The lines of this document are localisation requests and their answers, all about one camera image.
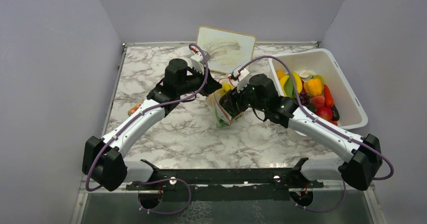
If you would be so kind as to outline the clear zip top bag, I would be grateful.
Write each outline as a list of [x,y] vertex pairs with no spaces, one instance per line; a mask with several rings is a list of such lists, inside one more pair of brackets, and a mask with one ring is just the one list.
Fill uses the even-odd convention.
[[237,82],[231,80],[231,77],[226,77],[220,78],[219,83],[222,87],[205,99],[205,103],[217,129],[231,126],[243,114],[231,106],[231,97],[227,95],[228,92],[236,87]]

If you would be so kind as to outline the green lettuce head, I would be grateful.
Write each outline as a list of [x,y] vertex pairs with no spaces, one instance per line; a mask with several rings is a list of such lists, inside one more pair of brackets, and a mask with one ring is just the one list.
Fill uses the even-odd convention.
[[216,127],[218,129],[229,127],[229,126],[230,126],[230,121],[227,118],[227,115],[223,115],[223,114],[216,115]]

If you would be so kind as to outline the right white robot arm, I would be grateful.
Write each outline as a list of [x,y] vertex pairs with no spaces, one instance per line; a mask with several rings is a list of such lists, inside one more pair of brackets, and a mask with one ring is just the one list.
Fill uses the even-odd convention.
[[367,190],[383,163],[379,139],[348,132],[315,115],[296,99],[279,95],[272,79],[256,74],[229,90],[219,101],[225,111],[238,115],[247,109],[264,113],[264,119],[301,132],[338,155],[336,159],[306,160],[291,172],[291,182],[303,187],[314,180],[343,180]]

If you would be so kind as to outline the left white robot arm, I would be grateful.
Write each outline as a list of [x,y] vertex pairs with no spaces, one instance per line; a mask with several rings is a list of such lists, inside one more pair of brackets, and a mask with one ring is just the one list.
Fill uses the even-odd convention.
[[90,137],[85,143],[82,171],[85,188],[95,191],[103,187],[116,190],[122,183],[140,182],[146,189],[158,184],[154,166],[148,162],[126,162],[132,146],[157,122],[181,102],[197,94],[208,96],[222,87],[208,67],[190,67],[187,61],[169,61],[162,80],[149,92],[142,105],[122,124],[101,138]]

